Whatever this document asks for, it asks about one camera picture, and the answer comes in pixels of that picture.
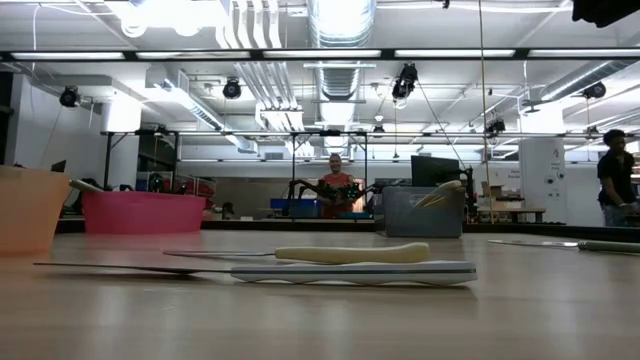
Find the cable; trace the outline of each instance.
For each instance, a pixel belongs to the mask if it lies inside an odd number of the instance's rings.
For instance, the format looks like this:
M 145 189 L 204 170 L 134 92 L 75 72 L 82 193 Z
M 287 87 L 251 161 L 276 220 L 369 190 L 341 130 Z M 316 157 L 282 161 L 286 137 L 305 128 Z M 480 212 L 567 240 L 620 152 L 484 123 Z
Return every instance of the cable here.
M 53 5 L 48 5 L 48 4 L 38 4 L 38 7 L 46 7 L 47 9 L 54 9 L 54 10 L 58 10 L 58 11 L 62 11 L 64 13 L 67 14 L 73 14 L 73 15 L 81 15 L 81 16 L 92 16 L 92 15 L 97 15 L 97 16 L 108 16 L 108 15 L 116 15 L 116 13 L 114 12 L 109 12 L 109 13 L 81 13 L 81 12 L 77 12 L 77 11 L 71 11 L 71 10 L 67 10 L 67 9 L 63 9 L 63 8 L 59 8 Z
M 465 165 L 464 161 L 462 161 L 462 158 L 460 157 L 460 154 L 458 154 L 458 151 L 456 150 L 455 145 L 453 145 L 453 142 L 451 142 L 451 139 L 449 138 L 449 135 L 447 135 L 447 132 L 444 130 L 444 126 L 442 126 L 442 123 L 440 122 L 440 119 L 438 119 L 438 115 L 436 115 L 436 112 L 433 110 L 433 107 L 431 106 L 431 102 L 429 101 L 429 98 L 427 97 L 427 94 L 424 92 L 424 89 L 422 88 L 422 85 L 420 84 L 420 81 L 416 80 L 416 83 L 420 87 L 420 91 L 422 92 L 422 96 L 424 96 L 424 99 L 427 101 L 427 105 L 429 106 L 429 111 L 431 111 L 431 114 L 433 115 L 433 118 L 436 120 L 436 123 L 440 127 L 440 130 L 444 134 L 445 139 L 447 139 L 447 142 L 449 143 L 449 145 L 451 145 L 451 149 L 456 154 L 456 157 L 458 158 L 458 161 L 460 161 L 460 164 L 462 164 L 462 167 L 466 168 L 467 166 Z
M 93 107 L 96 105 L 96 103 L 93 102 L 93 100 L 91 101 L 91 109 L 89 109 L 89 129 L 91 129 L 91 121 L 93 120 Z
M 478 15 L 480 16 L 480 68 L 482 71 L 482 114 L 484 120 L 484 128 L 487 128 L 487 92 L 485 89 L 485 64 L 484 64 L 484 25 L 482 22 L 482 0 L 478 0 Z M 484 164 L 487 175 L 487 186 L 489 190 L 491 190 L 491 179 L 489 178 L 489 152 L 488 152 L 488 141 L 486 134 L 482 137 L 484 142 Z M 489 194 L 489 218 L 491 224 L 494 224 L 493 219 L 493 198 L 491 194 Z
M 42 164 L 47 157 L 47 151 L 49 151 L 49 145 L 51 145 L 51 139 L 53 138 L 53 134 L 56 132 L 56 127 L 58 127 L 58 121 L 60 120 L 60 114 L 62 113 L 62 105 L 58 109 L 58 115 L 56 116 L 56 121 L 53 123 L 53 129 L 51 129 L 51 134 L 49 134 L 49 140 L 47 140 L 47 146 L 44 148 L 44 153 L 42 154 L 42 159 L 40 159 L 40 166 L 42 168 Z

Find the ceiling light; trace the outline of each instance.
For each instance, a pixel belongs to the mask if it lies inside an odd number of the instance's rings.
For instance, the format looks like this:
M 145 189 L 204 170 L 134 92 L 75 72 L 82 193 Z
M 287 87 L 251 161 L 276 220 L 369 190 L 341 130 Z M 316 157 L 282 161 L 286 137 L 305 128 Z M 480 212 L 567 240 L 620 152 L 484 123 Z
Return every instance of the ceiling light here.
M 305 69 L 375 69 L 376 64 L 348 63 L 305 63 Z
M 233 134 L 238 136 L 290 136 L 291 135 L 291 133 L 289 132 L 268 132 L 268 131 L 261 131 L 261 132 L 234 131 Z
M 180 136 L 220 136 L 219 131 L 180 131 Z
M 485 57 L 512 57 L 514 49 L 485 49 Z M 396 50 L 397 58 L 420 58 L 420 57 L 470 57 L 479 58 L 483 54 L 481 49 L 441 49 L 441 50 Z
M 169 60 L 169 59 L 248 59 L 248 51 L 197 51 L 197 52 L 136 52 L 138 58 L 143 60 Z
M 264 52 L 264 57 L 272 58 L 377 58 L 380 57 L 380 50 L 268 50 Z
M 541 49 L 531 50 L 530 57 L 625 57 L 640 56 L 640 49 Z
M 124 60 L 121 52 L 17 52 L 11 53 L 16 60 Z

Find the metal frame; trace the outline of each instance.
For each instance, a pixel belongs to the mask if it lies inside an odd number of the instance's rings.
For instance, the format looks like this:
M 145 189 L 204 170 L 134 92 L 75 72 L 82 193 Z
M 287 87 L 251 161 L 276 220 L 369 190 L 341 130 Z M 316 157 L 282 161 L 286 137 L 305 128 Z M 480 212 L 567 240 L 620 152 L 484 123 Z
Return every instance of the metal frame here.
M 567 55 L 536 55 L 538 51 L 567 51 Z M 548 61 L 548 60 L 640 60 L 640 52 L 634 47 L 584 47 L 584 48 L 366 48 L 366 49 L 317 49 L 317 48 L 285 48 L 285 49 L 172 49 L 172 50 L 95 50 L 95 51 L 34 51 L 25 49 L 2 50 L 2 62 L 256 62 L 256 61 Z M 402 55 L 402 51 L 410 51 L 415 55 Z M 447 52 L 460 55 L 442 55 Z M 83 54 L 103 54 L 86 57 Z
M 164 132 L 155 132 L 150 130 L 137 130 L 137 131 L 129 131 L 129 132 L 102 132 L 102 135 L 107 136 L 107 149 L 105 153 L 104 160 L 104 180 L 103 180 L 103 188 L 106 189 L 109 185 L 109 167 L 111 165 L 111 151 L 118 146 L 118 144 L 127 136 L 127 135 L 135 135 L 135 136 L 158 136 L 158 135 L 173 135 L 174 143 L 173 143 L 173 171 L 171 173 L 171 187 L 173 188 L 176 182 L 176 173 L 178 172 L 178 161 L 180 161 L 180 147 L 182 146 L 182 140 L 180 138 L 179 131 L 164 131 Z M 122 135 L 120 139 L 118 139 L 115 143 L 113 143 L 114 135 Z

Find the white handle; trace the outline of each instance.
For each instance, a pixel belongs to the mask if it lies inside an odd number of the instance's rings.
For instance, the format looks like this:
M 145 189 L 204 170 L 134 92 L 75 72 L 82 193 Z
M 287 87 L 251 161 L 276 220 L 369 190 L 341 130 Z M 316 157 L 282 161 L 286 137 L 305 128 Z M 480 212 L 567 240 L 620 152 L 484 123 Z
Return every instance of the white handle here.
M 417 282 L 440 286 L 477 279 L 475 265 L 468 261 L 430 261 L 415 264 L 246 266 L 232 268 L 231 276 L 247 282 L 281 280 L 294 284 L 305 284 L 316 281 L 346 281 L 363 285 Z
M 277 259 L 314 261 L 326 264 L 362 262 L 417 263 L 429 258 L 429 245 L 411 243 L 381 248 L 283 247 L 275 251 Z

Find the gray plastic crate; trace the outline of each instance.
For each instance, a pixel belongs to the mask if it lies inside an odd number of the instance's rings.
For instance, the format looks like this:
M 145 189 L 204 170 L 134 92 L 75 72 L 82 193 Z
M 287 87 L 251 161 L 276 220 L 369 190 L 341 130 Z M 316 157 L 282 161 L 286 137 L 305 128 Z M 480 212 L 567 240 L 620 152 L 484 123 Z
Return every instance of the gray plastic crate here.
M 376 231 L 393 237 L 457 238 L 462 235 L 464 193 L 444 192 L 442 203 L 414 208 L 432 187 L 386 187 L 376 195 Z

